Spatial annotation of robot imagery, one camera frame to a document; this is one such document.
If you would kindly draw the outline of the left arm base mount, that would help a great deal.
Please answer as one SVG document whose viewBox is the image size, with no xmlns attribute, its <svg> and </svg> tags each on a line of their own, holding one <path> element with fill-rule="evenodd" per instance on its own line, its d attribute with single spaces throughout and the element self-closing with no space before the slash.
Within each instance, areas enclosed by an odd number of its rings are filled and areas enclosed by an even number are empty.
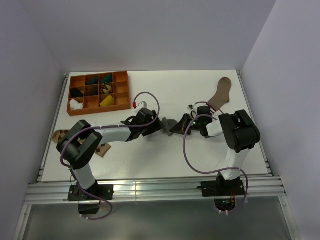
<svg viewBox="0 0 320 240">
<path fill-rule="evenodd" d="M 78 212 L 82 216 L 96 215 L 102 203 L 110 205 L 113 199 L 114 186 L 112 184 L 96 184 L 90 189 L 82 190 L 78 185 L 71 185 L 67 197 L 68 202 L 78 202 Z"/>
</svg>

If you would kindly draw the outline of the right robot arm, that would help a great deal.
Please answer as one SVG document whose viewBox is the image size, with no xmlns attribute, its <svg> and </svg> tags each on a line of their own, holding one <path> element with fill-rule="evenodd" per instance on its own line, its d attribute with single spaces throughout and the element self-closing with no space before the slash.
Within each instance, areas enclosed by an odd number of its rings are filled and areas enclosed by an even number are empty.
<svg viewBox="0 0 320 240">
<path fill-rule="evenodd" d="M 222 195 L 229 194 L 234 188 L 232 181 L 240 178 L 249 151 L 261 140 L 260 131 L 244 109 L 214 118 L 207 105 L 199 106 L 196 116 L 184 114 L 179 122 L 168 129 L 171 134 L 183 135 L 184 140 L 193 130 L 206 139 L 224 136 L 228 150 L 223 168 L 218 172 L 220 180 L 216 183 L 216 189 Z"/>
</svg>

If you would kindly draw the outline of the white sock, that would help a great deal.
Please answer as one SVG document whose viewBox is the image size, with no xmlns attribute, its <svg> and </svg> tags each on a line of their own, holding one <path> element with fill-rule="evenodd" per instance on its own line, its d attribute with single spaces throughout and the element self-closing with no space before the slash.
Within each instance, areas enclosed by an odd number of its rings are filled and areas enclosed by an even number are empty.
<svg viewBox="0 0 320 240">
<path fill-rule="evenodd" d="M 81 109 L 83 109 L 83 107 L 84 107 L 84 104 L 83 104 L 83 103 L 78 102 L 78 101 L 75 100 L 75 99 L 71 99 L 71 100 L 69 101 L 69 105 L 70 105 L 70 109 L 71 109 L 72 111 L 81 110 Z"/>
</svg>

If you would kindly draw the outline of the grey sock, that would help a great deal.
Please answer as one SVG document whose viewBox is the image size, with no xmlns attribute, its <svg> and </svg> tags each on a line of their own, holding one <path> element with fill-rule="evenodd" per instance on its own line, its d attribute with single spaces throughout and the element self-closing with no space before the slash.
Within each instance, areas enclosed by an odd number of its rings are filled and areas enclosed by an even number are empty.
<svg viewBox="0 0 320 240">
<path fill-rule="evenodd" d="M 171 129 L 177 124 L 177 120 L 171 118 L 167 119 L 166 117 L 163 117 L 161 121 L 162 129 L 169 137 L 174 134 L 173 132 L 171 132 Z"/>
</svg>

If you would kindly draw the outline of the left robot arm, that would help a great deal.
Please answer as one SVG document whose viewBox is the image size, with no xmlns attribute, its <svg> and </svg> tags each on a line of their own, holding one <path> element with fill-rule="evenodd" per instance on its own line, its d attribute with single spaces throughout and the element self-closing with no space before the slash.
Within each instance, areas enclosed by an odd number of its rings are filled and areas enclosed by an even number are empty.
<svg viewBox="0 0 320 240">
<path fill-rule="evenodd" d="M 82 197 L 91 200 L 99 191 L 98 182 L 90 167 L 98 146 L 131 142 L 140 136 L 145 137 L 161 130 L 158 113 L 143 107 L 126 121 L 106 126 L 92 126 L 87 121 L 80 120 L 59 140 L 56 148 L 61 154 L 61 163 L 69 168 Z"/>
</svg>

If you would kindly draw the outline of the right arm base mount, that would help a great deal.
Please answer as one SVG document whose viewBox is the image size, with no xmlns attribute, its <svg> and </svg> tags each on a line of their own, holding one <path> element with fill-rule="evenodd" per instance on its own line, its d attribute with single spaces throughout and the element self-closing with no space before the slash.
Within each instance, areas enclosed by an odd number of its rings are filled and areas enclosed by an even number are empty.
<svg viewBox="0 0 320 240">
<path fill-rule="evenodd" d="M 226 180 L 221 173 L 216 180 L 201 181 L 197 189 L 201 190 L 203 197 L 231 197 L 244 196 L 245 187 L 240 177 Z"/>
</svg>

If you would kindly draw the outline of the black sock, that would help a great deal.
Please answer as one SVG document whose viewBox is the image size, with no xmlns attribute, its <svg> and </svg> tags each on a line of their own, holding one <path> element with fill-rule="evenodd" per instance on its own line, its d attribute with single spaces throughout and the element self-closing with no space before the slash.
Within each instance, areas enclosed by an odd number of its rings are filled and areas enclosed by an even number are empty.
<svg viewBox="0 0 320 240">
<path fill-rule="evenodd" d="M 70 98 L 83 98 L 84 94 L 78 88 L 72 88 L 70 90 Z"/>
</svg>

